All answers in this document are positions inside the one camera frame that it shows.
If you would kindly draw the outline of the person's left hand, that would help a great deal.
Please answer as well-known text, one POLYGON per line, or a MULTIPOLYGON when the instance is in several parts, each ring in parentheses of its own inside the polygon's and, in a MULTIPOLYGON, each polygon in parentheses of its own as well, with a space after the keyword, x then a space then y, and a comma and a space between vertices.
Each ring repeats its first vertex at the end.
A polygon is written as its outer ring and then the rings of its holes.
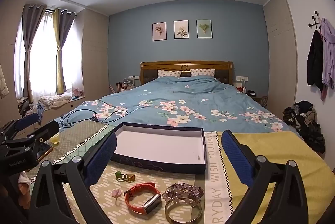
POLYGON ((23 171, 20 173, 18 178, 18 188, 19 188, 19 198, 18 203, 24 209, 29 209, 31 194, 30 194, 30 180, 26 175, 26 172, 23 171))

